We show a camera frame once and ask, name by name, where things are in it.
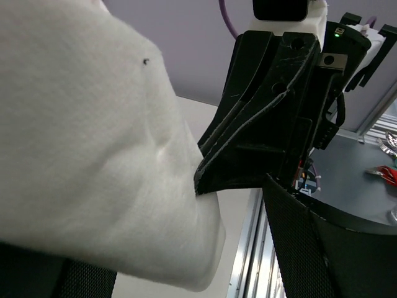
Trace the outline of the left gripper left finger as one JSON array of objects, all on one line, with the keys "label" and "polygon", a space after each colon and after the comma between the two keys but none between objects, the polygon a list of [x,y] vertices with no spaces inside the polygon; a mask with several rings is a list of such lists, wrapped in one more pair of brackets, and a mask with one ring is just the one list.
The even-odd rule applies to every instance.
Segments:
[{"label": "left gripper left finger", "polygon": [[108,298],[116,277],[84,262],[1,244],[1,297]]}]

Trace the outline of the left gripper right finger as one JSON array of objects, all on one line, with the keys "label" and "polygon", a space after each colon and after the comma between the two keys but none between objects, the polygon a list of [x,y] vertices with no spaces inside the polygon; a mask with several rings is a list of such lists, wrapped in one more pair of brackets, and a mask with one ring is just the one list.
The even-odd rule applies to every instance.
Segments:
[{"label": "left gripper right finger", "polygon": [[396,227],[276,182],[262,190],[287,297],[396,297]]}]

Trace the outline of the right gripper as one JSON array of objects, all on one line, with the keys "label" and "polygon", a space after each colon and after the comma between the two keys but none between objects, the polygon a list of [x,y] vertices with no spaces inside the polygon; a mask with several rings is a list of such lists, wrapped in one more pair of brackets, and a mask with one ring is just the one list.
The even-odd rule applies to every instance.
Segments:
[{"label": "right gripper", "polygon": [[249,30],[236,39],[221,101],[198,141],[198,195],[259,188],[267,176],[291,186],[312,148],[344,123],[344,91],[371,43],[328,22],[322,46],[308,32]]}]

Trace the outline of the white paper napkin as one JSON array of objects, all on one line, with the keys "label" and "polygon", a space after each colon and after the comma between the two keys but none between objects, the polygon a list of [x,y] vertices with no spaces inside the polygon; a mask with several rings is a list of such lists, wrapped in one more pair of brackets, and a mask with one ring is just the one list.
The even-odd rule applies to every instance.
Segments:
[{"label": "white paper napkin", "polygon": [[90,1],[1,2],[1,240],[204,291],[225,229],[157,46]]}]

